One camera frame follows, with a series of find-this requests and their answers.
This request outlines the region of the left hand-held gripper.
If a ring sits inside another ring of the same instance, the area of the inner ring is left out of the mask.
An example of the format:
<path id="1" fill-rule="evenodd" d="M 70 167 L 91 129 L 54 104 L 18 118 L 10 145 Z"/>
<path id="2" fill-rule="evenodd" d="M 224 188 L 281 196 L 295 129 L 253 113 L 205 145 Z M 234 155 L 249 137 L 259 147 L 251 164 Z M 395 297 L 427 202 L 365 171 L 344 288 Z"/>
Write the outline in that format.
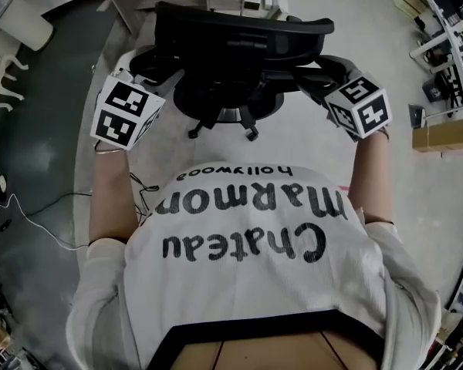
<path id="1" fill-rule="evenodd" d="M 126 69 L 107 76 L 96 98 L 91 137 L 130 150 L 150 129 L 165 99 L 148 92 Z"/>

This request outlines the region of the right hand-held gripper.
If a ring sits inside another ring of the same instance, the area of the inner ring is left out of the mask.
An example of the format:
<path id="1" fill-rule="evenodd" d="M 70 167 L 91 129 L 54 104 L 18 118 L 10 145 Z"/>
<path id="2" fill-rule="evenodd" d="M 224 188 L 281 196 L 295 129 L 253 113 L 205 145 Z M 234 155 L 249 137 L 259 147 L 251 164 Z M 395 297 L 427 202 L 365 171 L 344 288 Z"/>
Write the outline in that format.
<path id="1" fill-rule="evenodd" d="M 362 140 L 392 121 L 387 92 L 368 72 L 355 72 L 343 85 L 330 83 L 323 102 L 330 120 L 353 140 Z"/>

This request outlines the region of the black office chair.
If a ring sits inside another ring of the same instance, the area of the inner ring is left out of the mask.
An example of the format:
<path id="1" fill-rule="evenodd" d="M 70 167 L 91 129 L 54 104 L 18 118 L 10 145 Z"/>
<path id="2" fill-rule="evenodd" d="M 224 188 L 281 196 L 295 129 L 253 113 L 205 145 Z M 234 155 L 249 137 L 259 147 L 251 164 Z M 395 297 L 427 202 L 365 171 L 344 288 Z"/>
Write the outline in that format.
<path id="1" fill-rule="evenodd" d="M 153 87 L 176 77 L 174 105 L 197 126 L 236 123 L 257 139 L 256 123 L 275 114 L 286 93 L 302 91 L 320 106 L 353 79 L 348 59 L 323 54 L 333 21 L 243 17 L 158 2 L 155 40 L 130 61 Z"/>

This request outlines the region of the person's right forearm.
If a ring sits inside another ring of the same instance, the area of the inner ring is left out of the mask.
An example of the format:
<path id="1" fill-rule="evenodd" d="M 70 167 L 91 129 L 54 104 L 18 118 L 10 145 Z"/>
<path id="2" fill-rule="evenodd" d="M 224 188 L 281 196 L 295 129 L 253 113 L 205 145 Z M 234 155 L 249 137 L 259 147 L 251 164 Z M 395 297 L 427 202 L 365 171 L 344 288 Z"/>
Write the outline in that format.
<path id="1" fill-rule="evenodd" d="M 389 136 L 378 131 L 357 144 L 348 198 L 367 224 L 392 223 Z"/>

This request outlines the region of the person's left forearm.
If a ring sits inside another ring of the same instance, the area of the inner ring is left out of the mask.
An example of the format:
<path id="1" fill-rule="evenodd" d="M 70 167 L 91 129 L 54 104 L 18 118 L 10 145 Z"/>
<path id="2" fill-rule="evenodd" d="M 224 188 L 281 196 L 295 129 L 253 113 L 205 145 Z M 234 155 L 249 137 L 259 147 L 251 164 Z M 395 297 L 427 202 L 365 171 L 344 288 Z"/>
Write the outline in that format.
<path id="1" fill-rule="evenodd" d="M 126 242 L 138 227 L 127 152 L 101 140 L 94 146 L 89 239 Z"/>

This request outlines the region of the dark box with white label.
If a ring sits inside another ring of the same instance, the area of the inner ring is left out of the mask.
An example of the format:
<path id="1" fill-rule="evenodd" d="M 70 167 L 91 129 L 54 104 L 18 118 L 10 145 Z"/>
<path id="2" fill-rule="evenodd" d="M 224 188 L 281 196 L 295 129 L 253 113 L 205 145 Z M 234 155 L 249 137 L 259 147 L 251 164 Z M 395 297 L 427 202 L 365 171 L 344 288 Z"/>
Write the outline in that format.
<path id="1" fill-rule="evenodd" d="M 433 83 L 424 84 L 422 86 L 422 90 L 423 90 L 425 96 L 427 97 L 428 102 L 430 102 L 430 103 L 435 103 L 435 102 L 443 100 L 443 96 L 441 94 L 441 91 Z"/>

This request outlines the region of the cardboard box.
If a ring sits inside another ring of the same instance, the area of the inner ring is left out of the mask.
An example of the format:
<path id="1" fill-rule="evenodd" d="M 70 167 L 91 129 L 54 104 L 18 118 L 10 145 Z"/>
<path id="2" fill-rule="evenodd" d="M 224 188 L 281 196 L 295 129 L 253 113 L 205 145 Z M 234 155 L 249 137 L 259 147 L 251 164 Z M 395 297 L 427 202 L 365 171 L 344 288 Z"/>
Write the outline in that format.
<path id="1" fill-rule="evenodd" d="M 412 148 L 421 153 L 463 150 L 463 119 L 414 129 Z"/>

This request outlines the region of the stacked beige cartons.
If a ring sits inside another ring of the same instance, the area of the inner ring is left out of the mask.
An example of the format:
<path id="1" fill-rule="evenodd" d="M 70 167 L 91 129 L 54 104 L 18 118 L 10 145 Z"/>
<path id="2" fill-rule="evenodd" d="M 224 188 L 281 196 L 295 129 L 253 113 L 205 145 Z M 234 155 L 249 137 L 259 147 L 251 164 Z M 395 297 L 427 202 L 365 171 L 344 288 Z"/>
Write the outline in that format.
<path id="1" fill-rule="evenodd" d="M 392 0 L 395 7 L 410 19 L 415 19 L 428 9 L 426 0 Z"/>

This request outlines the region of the cream plastic stool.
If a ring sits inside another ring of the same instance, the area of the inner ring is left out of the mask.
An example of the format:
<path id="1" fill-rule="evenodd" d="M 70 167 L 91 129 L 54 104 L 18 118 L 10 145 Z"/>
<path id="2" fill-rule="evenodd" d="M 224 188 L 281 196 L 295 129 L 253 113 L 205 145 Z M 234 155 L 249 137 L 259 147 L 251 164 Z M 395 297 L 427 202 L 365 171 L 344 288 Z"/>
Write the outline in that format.
<path id="1" fill-rule="evenodd" d="M 4 78 L 10 79 L 12 81 L 17 80 L 14 76 L 11 76 L 6 72 L 6 70 L 7 70 L 10 63 L 13 63 L 16 67 L 18 67 L 19 69 L 21 69 L 23 71 L 29 69 L 28 65 L 21 64 L 20 61 L 14 55 L 4 55 L 4 56 L 2 55 L 2 56 L 0 56 L 0 95 L 1 96 L 11 96 L 11 97 L 14 97 L 14 98 L 22 101 L 24 99 L 24 96 L 22 96 L 22 95 L 20 95 L 20 94 L 18 94 L 16 92 L 12 92 L 12 91 L 6 89 L 2 85 L 2 80 Z M 13 110 L 13 107 L 8 103 L 0 103 L 0 108 L 5 108 L 5 109 L 7 109 L 8 112 L 11 112 Z"/>

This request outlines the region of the white cylindrical bin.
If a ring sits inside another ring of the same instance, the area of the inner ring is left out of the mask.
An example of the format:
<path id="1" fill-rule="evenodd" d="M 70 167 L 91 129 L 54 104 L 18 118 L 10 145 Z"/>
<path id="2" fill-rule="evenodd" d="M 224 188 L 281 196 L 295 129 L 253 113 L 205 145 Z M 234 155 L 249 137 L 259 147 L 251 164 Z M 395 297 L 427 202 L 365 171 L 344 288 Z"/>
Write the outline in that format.
<path id="1" fill-rule="evenodd" d="M 11 0 L 0 16 L 0 30 L 32 51 L 43 49 L 52 38 L 54 28 L 25 0 Z"/>

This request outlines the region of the white printed shirt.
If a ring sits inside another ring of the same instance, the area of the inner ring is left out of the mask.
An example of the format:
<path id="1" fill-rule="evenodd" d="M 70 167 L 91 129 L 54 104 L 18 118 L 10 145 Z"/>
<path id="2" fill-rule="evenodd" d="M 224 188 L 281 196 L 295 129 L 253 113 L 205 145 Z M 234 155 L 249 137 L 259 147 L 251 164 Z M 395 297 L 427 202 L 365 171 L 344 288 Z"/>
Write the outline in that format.
<path id="1" fill-rule="evenodd" d="M 441 323 L 393 224 L 296 166 L 175 177 L 122 242 L 90 245 L 66 325 L 81 370 L 164 370 L 181 343 L 331 329 L 381 370 L 417 370 Z"/>

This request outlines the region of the person's chest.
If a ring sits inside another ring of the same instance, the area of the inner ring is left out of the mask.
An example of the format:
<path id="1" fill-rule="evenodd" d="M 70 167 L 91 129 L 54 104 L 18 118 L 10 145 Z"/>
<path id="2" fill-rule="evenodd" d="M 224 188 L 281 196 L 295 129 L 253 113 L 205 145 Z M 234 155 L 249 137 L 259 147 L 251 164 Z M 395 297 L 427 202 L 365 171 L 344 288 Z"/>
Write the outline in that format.
<path id="1" fill-rule="evenodd" d="M 377 370 L 377 361 L 336 333 L 321 331 L 186 345 L 171 370 Z"/>

